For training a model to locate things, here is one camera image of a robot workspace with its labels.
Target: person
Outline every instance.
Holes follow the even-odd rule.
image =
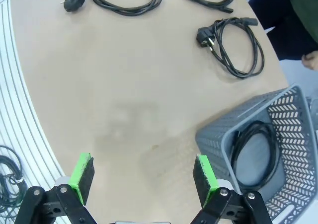
[[[250,0],[279,60],[318,70],[318,0]]]

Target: metal screw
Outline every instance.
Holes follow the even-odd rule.
[[[228,195],[228,192],[227,192],[226,189],[221,189],[221,190],[220,190],[220,194],[221,194],[222,196],[227,196],[227,195]]]
[[[39,194],[40,194],[40,190],[35,190],[34,192],[33,192],[33,194],[35,195],[35,196],[38,196]]]
[[[248,196],[249,199],[254,199],[255,198],[255,195],[253,193],[249,193],[247,196]]]
[[[67,189],[66,187],[62,187],[62,188],[60,189],[61,193],[66,193],[67,190],[68,190],[68,189]]]

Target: green gripper pad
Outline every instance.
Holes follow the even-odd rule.
[[[206,155],[197,155],[194,167],[193,178],[197,188],[201,207],[204,208],[210,200],[211,195],[218,189],[219,184],[213,173],[212,167]]]
[[[89,190],[95,174],[93,161],[94,158],[91,157],[90,153],[82,153],[68,183],[77,193],[80,202],[84,206],[87,203]]]

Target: wooden table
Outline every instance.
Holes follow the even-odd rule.
[[[265,52],[263,73],[238,80],[195,36],[216,19],[255,17],[246,0],[230,5],[233,14],[163,0],[138,17],[92,0],[67,13],[60,1],[11,0],[11,11],[26,84],[64,172],[71,174],[81,152],[92,153],[88,209],[99,223],[189,223],[200,209],[195,132],[254,95],[288,86],[265,32],[252,28]],[[243,31],[226,29],[224,44],[238,68],[250,66]]]

